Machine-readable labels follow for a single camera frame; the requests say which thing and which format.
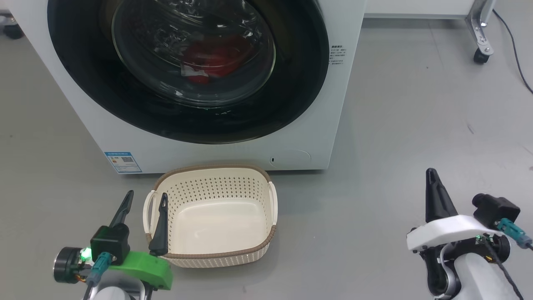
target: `door glass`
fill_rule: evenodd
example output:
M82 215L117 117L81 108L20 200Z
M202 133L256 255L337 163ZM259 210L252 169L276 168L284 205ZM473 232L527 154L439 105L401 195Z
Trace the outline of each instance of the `door glass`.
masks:
M111 32L139 81L191 107L246 100L276 58L267 24L244 0L123 0Z

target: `green plastic bracket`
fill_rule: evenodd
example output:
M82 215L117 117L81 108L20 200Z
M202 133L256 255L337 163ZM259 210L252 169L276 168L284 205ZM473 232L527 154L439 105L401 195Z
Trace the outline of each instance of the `green plastic bracket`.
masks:
M146 252L130 251L122 265L111 265L109 269L122 271L163 290L170 290L174 279L166 260Z

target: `basket bottom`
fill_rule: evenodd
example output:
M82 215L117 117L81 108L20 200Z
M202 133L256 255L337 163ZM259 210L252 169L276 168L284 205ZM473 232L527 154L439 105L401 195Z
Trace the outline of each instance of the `basket bottom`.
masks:
M169 252L211 254L256 247L268 236L267 216L256 200L188 203L171 215Z

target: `perforated basket wall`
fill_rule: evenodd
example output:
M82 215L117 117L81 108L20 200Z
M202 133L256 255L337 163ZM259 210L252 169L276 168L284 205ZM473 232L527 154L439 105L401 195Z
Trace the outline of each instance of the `perforated basket wall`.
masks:
M221 165L190 167L168 172L156 182L148 194L143 210L143 224L148 242L157 226L158 199L168 195L168 248L162 258L180 267L206 268L246 264L260 259L268 250L276 232L277 196L270 177L263 170L252 166ZM175 232L177 211L191 202L214 199L247 199L255 201L264 212L265 240L255 247L231 252L181 254L176 249Z

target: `washing machine door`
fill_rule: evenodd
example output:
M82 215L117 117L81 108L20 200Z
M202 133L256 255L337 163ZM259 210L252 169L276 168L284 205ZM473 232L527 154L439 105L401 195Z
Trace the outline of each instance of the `washing machine door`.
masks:
M275 132L327 73L314 0L50 0L48 19L61 62L94 101L180 141Z

